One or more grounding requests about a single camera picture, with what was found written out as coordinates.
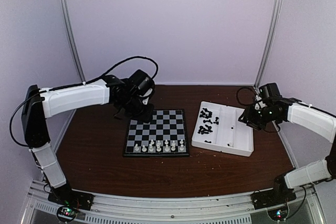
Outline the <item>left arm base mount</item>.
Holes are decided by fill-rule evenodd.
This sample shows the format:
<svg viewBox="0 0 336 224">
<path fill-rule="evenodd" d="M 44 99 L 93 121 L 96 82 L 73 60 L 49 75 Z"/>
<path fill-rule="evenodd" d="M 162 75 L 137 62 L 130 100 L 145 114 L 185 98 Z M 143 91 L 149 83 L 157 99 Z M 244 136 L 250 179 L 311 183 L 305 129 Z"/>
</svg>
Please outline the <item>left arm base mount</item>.
<svg viewBox="0 0 336 224">
<path fill-rule="evenodd" d="M 76 210 L 91 210 L 93 199 L 93 194 L 73 190 L 69 183 L 58 188 L 51 187 L 48 195 L 50 202 Z"/>
</svg>

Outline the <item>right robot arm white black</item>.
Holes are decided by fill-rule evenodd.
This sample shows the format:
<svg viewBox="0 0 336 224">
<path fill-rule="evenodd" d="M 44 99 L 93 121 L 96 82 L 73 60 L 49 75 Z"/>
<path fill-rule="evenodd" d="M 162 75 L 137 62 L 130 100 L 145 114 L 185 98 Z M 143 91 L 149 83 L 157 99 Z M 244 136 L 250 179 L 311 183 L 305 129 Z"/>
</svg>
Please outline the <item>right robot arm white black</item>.
<svg viewBox="0 0 336 224">
<path fill-rule="evenodd" d="M 269 192 L 279 204 L 300 186 L 335 179 L 335 116 L 295 98 L 263 98 L 246 105 L 238 120 L 255 130 L 270 122 L 286 123 L 289 141 L 299 167 L 275 178 Z"/>
</svg>

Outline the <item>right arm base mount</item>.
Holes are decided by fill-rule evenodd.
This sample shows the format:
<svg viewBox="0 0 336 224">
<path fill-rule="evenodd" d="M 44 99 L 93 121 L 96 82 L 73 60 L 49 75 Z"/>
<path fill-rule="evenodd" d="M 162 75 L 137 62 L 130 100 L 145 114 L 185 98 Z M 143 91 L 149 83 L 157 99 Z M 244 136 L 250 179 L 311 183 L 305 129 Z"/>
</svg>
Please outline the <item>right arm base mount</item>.
<svg viewBox="0 0 336 224">
<path fill-rule="evenodd" d="M 275 178 L 272 189 L 256 191 L 251 194 L 255 210 L 286 204 L 296 198 L 294 189 L 287 187 L 284 175 L 279 175 Z"/>
</svg>

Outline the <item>black white chessboard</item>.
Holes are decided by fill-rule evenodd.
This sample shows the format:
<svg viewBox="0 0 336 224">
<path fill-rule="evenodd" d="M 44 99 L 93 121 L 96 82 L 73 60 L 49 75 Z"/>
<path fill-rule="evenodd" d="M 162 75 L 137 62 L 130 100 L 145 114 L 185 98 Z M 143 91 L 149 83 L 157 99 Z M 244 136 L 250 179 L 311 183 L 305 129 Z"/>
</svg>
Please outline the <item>black white chessboard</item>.
<svg viewBox="0 0 336 224">
<path fill-rule="evenodd" d="M 124 157 L 188 157 L 190 155 L 184 109 L 161 109 L 153 111 L 152 121 L 143 123 L 130 120 L 123 150 Z M 180 140 L 184 140 L 184 151 L 180 151 Z M 154 151 L 149 152 L 150 141 L 154 140 Z M 156 142 L 161 141 L 161 152 L 156 152 Z M 165 140 L 169 141 L 170 151 L 166 152 Z M 172 142 L 176 143 L 175 152 L 171 151 Z M 138 144 L 139 151 L 134 151 Z"/>
</svg>

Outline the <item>white chess king piece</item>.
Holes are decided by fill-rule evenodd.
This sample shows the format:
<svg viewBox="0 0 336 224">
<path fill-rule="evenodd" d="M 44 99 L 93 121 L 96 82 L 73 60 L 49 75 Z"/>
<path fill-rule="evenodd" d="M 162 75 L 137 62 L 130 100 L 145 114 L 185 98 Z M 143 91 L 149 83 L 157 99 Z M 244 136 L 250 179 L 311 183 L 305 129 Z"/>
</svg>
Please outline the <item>white chess king piece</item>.
<svg viewBox="0 0 336 224">
<path fill-rule="evenodd" d="M 161 152 L 161 145 L 156 144 L 156 152 L 157 153 Z"/>
</svg>

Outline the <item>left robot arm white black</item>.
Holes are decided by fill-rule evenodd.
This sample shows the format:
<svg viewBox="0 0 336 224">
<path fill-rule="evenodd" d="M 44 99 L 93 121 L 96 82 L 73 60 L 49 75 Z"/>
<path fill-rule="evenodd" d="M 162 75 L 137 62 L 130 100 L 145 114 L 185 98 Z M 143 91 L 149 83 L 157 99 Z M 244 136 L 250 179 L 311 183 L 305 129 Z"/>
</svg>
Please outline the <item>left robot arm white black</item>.
<svg viewBox="0 0 336 224">
<path fill-rule="evenodd" d="M 112 104 L 133 120 L 150 122 L 153 104 L 148 100 L 154 93 L 155 83 L 142 71 L 129 78 L 118 79 L 107 75 L 96 80 L 56 88 L 30 86 L 22 110 L 25 143 L 47 178 L 51 194 L 64 205 L 71 205 L 79 194 L 68 182 L 50 144 L 46 120 L 55 115 L 93 105 Z"/>
</svg>

